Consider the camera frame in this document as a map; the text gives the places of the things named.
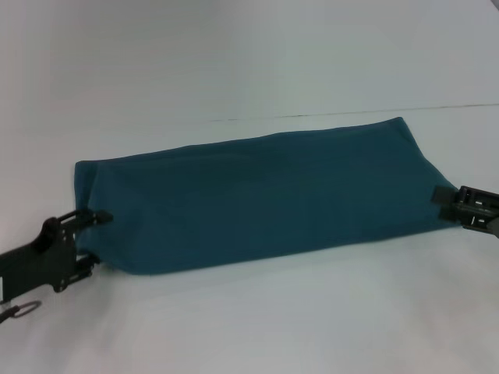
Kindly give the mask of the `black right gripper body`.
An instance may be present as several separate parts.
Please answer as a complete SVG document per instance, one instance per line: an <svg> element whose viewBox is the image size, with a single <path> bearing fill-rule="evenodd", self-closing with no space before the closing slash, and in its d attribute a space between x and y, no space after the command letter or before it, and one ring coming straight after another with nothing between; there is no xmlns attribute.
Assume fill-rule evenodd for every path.
<svg viewBox="0 0 499 374"><path fill-rule="evenodd" d="M441 220L498 236L498 194L462 186L456 203L438 203L438 206Z"/></svg>

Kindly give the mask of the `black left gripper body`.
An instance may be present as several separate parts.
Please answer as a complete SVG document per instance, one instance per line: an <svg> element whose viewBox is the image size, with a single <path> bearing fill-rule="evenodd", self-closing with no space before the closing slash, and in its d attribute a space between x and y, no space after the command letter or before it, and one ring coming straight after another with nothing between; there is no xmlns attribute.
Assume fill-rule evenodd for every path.
<svg viewBox="0 0 499 374"><path fill-rule="evenodd" d="M48 218L32 242L1 254L2 302L45 285L59 293L78 281L76 216Z"/></svg>

